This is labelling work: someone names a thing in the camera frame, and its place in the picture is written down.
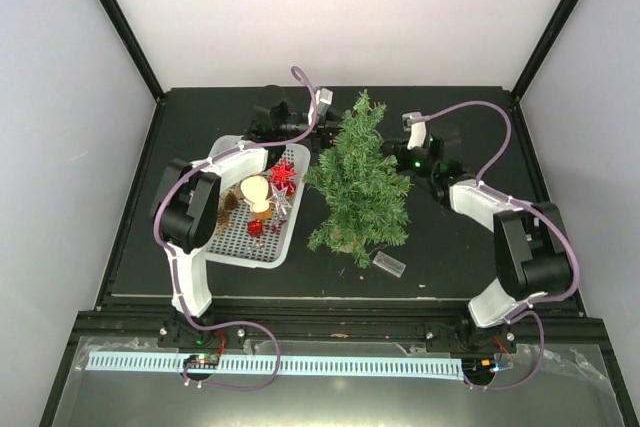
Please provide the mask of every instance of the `black frame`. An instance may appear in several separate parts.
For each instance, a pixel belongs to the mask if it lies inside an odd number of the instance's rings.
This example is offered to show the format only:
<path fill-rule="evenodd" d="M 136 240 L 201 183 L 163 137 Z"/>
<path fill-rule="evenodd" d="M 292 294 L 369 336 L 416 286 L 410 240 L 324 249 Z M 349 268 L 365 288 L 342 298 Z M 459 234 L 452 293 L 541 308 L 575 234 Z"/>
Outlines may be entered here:
<path fill-rule="evenodd" d="M 526 92 L 540 66 L 544 62 L 554 41 L 579 0 L 561 0 L 546 26 L 538 44 L 531 54 L 516 85 L 511 91 L 509 108 L 516 138 L 524 153 L 537 201 L 549 200 L 549 194 L 538 164 L 527 129 L 520 99 Z M 114 28 L 120 35 L 131 58 L 153 98 L 156 109 L 143 152 L 136 169 L 133 184 L 127 198 L 124 214 L 116 240 L 109 257 L 95 309 L 80 312 L 71 332 L 58 374 L 47 402 L 41 426 L 52 425 L 58 403 L 81 336 L 145 336 L 157 337 L 160 327 L 174 315 L 166 299 L 118 298 L 110 295 L 116 268 L 124 248 L 124 241 L 145 177 L 147 165 L 164 113 L 162 90 L 149 62 L 129 26 L 117 0 L 100 0 Z M 380 301 L 373 306 L 368 301 L 278 301 L 221 299 L 215 303 L 215 318 L 218 322 L 229 320 L 253 320 L 273 329 L 284 339 L 304 338 L 328 339 L 329 332 L 349 334 L 350 340 L 381 338 L 380 326 L 395 341 L 424 341 L 425 325 L 429 322 L 451 321 L 465 309 L 461 301 Z M 585 316 L 584 305 L 579 294 L 574 299 L 555 304 L 541 305 L 538 309 L 545 323 L 547 341 L 550 343 L 598 344 L 602 351 L 609 377 L 617 394 L 618 405 L 625 425 L 640 426 L 627 393 L 618 362 L 602 320 Z M 537 343 L 537 326 L 525 320 L 511 327 L 523 342 Z M 248 335 L 259 337 L 258 332 Z"/>

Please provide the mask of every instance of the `plastic basket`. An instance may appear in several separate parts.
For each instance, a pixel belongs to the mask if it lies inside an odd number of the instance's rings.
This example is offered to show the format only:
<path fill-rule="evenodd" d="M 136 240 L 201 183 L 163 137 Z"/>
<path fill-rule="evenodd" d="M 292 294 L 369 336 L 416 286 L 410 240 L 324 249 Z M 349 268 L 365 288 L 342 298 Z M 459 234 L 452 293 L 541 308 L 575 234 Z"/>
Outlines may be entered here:
<path fill-rule="evenodd" d="M 232 148 L 240 139 L 236 135 L 220 137 L 213 144 L 209 155 L 214 156 Z M 293 162 L 294 170 L 297 173 L 291 179 L 296 184 L 296 191 L 289 200 L 291 209 L 286 217 L 286 222 L 274 232 L 271 223 L 267 221 L 265 233 L 257 238 L 251 237 L 247 233 L 247 222 L 254 220 L 254 218 L 251 217 L 249 206 L 241 202 L 240 207 L 231 212 L 231 227 L 220 235 L 214 234 L 211 242 L 207 245 L 207 260 L 262 269 L 273 269 L 284 262 L 291 243 L 291 237 L 293 236 L 300 201 L 302 200 L 304 190 L 302 178 L 309 168 L 311 153 L 303 145 L 289 144 L 284 154 L 282 154 L 282 159 L 287 162 Z"/>

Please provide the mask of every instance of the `black corner post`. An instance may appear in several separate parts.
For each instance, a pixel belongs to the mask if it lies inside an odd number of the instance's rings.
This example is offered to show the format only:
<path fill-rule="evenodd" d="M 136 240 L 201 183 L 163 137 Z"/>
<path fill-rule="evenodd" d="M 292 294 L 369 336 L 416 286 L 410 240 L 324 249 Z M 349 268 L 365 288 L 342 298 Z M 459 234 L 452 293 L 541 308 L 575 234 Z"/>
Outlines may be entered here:
<path fill-rule="evenodd" d="M 164 98 L 164 90 L 162 90 L 162 87 L 160 86 L 156 75 L 153 73 L 151 65 L 149 64 L 149 61 L 142 51 L 142 47 L 140 47 L 140 44 L 138 43 L 133 30 L 131 30 L 129 22 L 127 22 L 124 13 L 118 5 L 118 1 L 100 0 L 100 3 L 109 16 L 109 19 L 111 19 L 111 22 L 116 28 L 116 31 L 122 39 L 125 47 L 129 51 L 129 55 L 133 59 L 133 62 L 136 64 L 136 67 L 138 68 L 140 75 L 142 75 L 142 78 L 147 84 L 147 88 L 151 92 L 151 95 L 156 101 L 162 100 Z"/>
<path fill-rule="evenodd" d="M 516 82 L 516 85 L 511 91 L 516 102 L 522 99 L 524 93 L 529 88 L 531 81 L 538 72 L 538 69 L 540 69 L 542 62 L 544 62 L 544 59 L 551 50 L 551 46 L 560 34 L 562 27 L 564 27 L 564 24 L 567 22 L 567 19 L 571 15 L 571 12 L 573 12 L 577 3 L 578 0 L 560 0 L 551 20 L 544 29 L 540 40 L 538 40 L 536 48 L 533 50 L 531 57 L 529 57 L 524 70 Z"/>

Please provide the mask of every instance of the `black table surface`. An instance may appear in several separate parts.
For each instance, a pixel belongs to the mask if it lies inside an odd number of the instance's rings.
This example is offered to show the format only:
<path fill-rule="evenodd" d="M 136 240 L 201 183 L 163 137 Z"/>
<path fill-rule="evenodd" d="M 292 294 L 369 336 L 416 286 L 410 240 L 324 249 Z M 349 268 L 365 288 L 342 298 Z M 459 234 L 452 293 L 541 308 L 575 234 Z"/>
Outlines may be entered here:
<path fill-rule="evenodd" d="M 365 87 L 335 87 L 333 106 L 352 107 Z M 379 132 L 402 138 L 401 114 L 433 113 L 458 102 L 485 100 L 506 110 L 508 93 L 499 87 L 366 87 L 372 101 L 387 104 Z M 308 93 L 287 88 L 288 97 L 306 109 Z M 257 88 L 180 88 L 167 94 L 166 106 L 153 143 L 140 194 L 119 256 L 112 285 L 114 296 L 171 295 L 167 258 L 152 235 L 149 209 L 169 161 L 201 159 L 222 135 L 241 135 L 253 115 Z M 504 138 L 502 118 L 486 107 L 470 107 L 442 119 L 456 124 L 462 137 L 463 160 L 477 171 Z M 317 156 L 312 156 L 312 164 Z M 525 160 L 516 139 L 485 179 L 515 197 L 535 200 Z M 328 208 L 317 191 L 305 188 L 286 260 L 275 269 L 208 263 L 209 288 L 214 297 L 232 298 L 350 298 L 350 299 L 467 299 L 495 277 L 493 236 L 471 219 L 447 211 L 417 186 L 407 199 L 409 238 L 384 252 L 407 265 L 397 279 L 371 266 L 358 268 L 348 254 L 326 247 L 307 248 L 311 232 L 325 220 Z"/>

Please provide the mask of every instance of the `white wall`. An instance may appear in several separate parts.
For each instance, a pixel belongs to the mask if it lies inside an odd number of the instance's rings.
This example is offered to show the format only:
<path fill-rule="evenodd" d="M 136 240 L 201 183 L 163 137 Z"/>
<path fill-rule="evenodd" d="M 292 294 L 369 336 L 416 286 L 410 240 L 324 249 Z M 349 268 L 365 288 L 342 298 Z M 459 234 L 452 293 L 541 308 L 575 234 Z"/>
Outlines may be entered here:
<path fill-rule="evenodd" d="M 523 109 L 640 412 L 640 1 L 581 0 Z"/>
<path fill-rule="evenodd" d="M 93 307 L 153 101 L 97 0 L 0 2 L 0 424 L 37 425 Z"/>
<path fill-rule="evenodd" d="M 512 88 L 559 0 L 119 0 L 165 89 Z"/>

